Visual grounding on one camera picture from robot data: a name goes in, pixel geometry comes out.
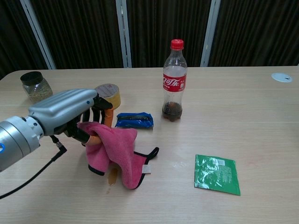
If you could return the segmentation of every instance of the green plastic bag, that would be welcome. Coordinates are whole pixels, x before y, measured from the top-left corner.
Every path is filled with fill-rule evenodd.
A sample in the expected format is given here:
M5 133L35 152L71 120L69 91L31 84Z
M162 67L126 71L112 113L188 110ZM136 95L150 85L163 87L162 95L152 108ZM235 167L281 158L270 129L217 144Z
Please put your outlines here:
M215 156L196 155L194 186L241 195L235 161Z

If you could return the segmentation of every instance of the tape roll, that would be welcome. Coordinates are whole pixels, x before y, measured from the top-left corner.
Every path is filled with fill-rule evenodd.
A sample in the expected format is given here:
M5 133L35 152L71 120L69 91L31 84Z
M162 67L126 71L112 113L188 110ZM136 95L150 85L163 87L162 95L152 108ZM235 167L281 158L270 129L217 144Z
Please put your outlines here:
M99 85L95 90L98 92L100 97L110 102L113 105L113 109L116 109L121 105L120 90L117 85L114 84L103 84Z

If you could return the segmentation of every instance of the red bottle cap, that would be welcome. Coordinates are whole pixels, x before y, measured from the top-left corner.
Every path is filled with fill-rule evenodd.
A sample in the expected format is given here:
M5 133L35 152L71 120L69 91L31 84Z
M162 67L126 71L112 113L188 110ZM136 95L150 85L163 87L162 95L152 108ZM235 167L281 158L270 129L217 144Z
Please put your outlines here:
M184 41L181 39L173 39L171 41L170 49L172 50L182 50L184 49Z

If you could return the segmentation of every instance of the blue package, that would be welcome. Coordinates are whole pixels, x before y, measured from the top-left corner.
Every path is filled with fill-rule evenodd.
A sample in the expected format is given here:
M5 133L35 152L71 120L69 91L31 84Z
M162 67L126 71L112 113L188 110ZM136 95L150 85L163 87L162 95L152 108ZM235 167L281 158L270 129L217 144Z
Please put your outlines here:
M115 127L151 128L154 120L150 113L120 113L117 115Z

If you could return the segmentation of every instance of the black cable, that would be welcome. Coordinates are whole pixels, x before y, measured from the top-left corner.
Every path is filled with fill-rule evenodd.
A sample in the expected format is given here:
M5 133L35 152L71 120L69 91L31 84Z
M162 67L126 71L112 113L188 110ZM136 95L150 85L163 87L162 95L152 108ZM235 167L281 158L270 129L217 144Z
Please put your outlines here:
M1 195L0 199L10 196L13 193L17 192L18 190L25 187L27 184L29 184L31 181L33 181L37 176L39 176L52 162L54 162L56 159L58 159L60 156L62 156L62 154L64 154L67 151L66 148L64 147L64 145L61 144L61 142L59 141L58 138L56 138L54 135L51 135L50 137L52 138L52 141L56 144L56 146L59 148L59 152L56 153L56 155L53 156L53 158L46 165L44 165L44 167L41 168L40 171L38 171L33 177L31 177L29 180L27 180L21 186L13 189L12 191L9 191L6 194Z

